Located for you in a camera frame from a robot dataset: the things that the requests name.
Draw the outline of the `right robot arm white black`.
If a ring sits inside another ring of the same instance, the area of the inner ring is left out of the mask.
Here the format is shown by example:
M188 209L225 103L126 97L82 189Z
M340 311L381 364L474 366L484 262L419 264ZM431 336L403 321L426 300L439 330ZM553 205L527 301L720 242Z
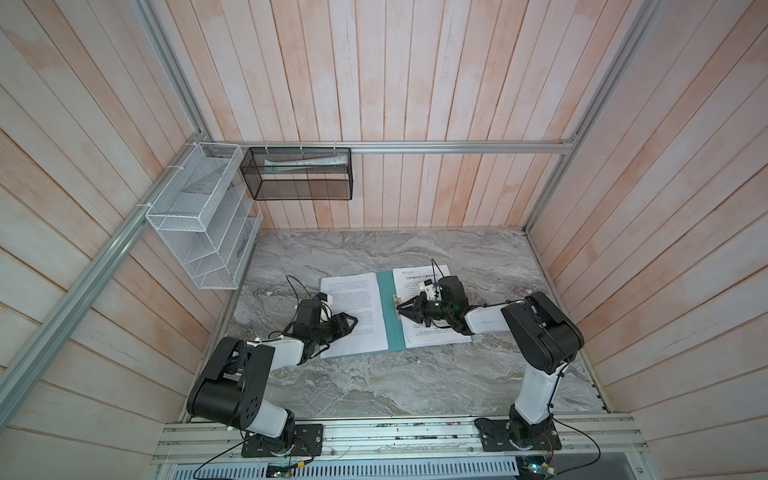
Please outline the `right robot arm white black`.
M540 291L517 300L472 305L456 276L426 280L419 290L396 303L398 314L424 327L448 328L464 336L509 331L527 362L509 419L474 420L483 450L560 449L552 404L560 379L585 344L578 327Z

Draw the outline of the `papers in black basket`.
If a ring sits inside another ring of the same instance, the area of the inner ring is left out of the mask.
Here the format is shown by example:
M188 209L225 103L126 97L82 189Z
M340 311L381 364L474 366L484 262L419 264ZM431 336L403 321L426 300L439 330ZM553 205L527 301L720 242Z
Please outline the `papers in black basket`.
M268 174L335 174L345 173L349 165L348 155L332 155L313 158L276 158L263 161Z

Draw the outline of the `aluminium mounting rail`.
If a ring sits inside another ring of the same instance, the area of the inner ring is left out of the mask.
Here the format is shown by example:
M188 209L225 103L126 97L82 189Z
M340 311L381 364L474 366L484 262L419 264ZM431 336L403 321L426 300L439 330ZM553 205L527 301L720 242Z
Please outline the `aluminium mounting rail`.
M469 416L324 419L320 460L485 456L480 433ZM241 434L210 422L165 427L151 462L201 463L219 453L222 462L242 462ZM530 454L648 452L650 447L630 415L568 414L536 440Z

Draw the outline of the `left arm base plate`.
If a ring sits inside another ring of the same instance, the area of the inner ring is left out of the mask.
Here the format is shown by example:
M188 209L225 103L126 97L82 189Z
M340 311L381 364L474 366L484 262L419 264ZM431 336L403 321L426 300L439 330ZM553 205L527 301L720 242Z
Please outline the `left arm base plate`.
M249 434L242 446L241 456L244 458L320 456L323 434L324 426L320 423L289 425L276 438L263 434Z

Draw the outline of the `green file folder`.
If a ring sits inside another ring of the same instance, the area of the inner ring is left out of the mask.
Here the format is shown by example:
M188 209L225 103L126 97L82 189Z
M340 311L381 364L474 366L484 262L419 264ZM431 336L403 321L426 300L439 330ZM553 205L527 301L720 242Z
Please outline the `green file folder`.
M442 273L450 273L446 265L439 265L436 269L440 272L441 277ZM399 314L395 311L393 305L393 295L396 295L393 270L379 272L376 276L379 285L384 323L386 326L388 350L401 351L406 350L407 348L405 346L402 323L398 317Z

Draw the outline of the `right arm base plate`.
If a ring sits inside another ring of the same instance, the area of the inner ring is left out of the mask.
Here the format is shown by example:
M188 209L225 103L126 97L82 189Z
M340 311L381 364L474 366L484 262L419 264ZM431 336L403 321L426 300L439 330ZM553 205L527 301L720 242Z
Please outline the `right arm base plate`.
M556 451L562 449L552 416L541 423L530 425L522 418L491 420L477 418L474 426L479 431L485 452Z

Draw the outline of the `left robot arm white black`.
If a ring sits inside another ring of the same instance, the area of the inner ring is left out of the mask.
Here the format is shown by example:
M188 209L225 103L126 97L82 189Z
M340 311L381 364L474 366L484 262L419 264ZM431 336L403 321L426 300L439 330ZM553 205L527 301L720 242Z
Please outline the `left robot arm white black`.
M295 416L265 399L272 371L306 363L354 332L358 318L335 313L318 294L298 302L289 324L273 338L222 338L187 398L193 417L232 427L282 455L296 442Z

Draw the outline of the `black mesh wall basket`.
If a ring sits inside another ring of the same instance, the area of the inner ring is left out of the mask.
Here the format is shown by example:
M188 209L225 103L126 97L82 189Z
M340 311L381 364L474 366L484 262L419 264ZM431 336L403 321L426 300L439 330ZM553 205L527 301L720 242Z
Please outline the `black mesh wall basket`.
M335 174L268 174L263 161L276 158L313 158L348 155L345 173ZM240 165L251 196L256 201L349 201L353 197L354 174L352 154L340 147L250 147Z

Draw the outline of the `printed paper sheet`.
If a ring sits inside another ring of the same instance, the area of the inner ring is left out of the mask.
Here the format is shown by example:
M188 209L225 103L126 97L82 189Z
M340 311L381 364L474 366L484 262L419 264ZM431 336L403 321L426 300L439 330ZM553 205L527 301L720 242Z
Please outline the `printed paper sheet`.
M368 354L389 348L375 273L323 278L320 291L332 298L334 314L345 313L358 320L352 332L334 341L321 358Z
M419 285L423 281L432 280L434 277L440 279L441 274L431 266L396 268L393 270L396 296L401 301L410 300L421 292ZM402 314L398 317L402 323L407 349L471 342L470 336L461 335L450 328L425 327Z

